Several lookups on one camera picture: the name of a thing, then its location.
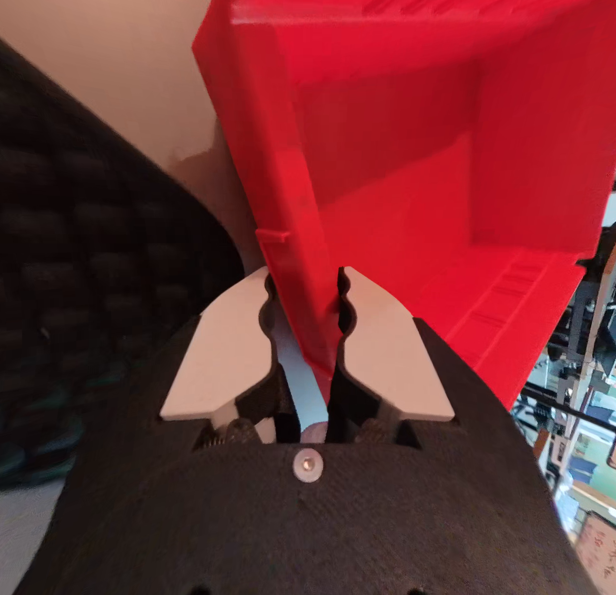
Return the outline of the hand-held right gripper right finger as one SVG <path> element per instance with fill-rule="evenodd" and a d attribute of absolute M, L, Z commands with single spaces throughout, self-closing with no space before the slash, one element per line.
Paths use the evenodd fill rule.
<path fill-rule="evenodd" d="M 377 401 L 385 421 L 451 421 L 455 412 L 411 312 L 354 268 L 341 268 L 350 328 L 340 343 L 341 372 Z"/>

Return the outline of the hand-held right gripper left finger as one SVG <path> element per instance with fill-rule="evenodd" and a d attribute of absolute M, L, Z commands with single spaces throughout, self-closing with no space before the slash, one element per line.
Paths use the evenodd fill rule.
<path fill-rule="evenodd" d="M 227 289 L 202 312 L 159 413 L 165 421 L 238 417 L 235 400 L 272 369 L 272 342 L 259 322 L 267 267 Z"/>

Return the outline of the red plastic bin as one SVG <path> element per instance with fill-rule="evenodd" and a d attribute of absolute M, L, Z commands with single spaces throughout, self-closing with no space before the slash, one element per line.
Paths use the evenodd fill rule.
<path fill-rule="evenodd" d="M 511 408 L 612 192 L 615 0 L 211 0 L 192 49 L 324 396 L 350 266 Z"/>

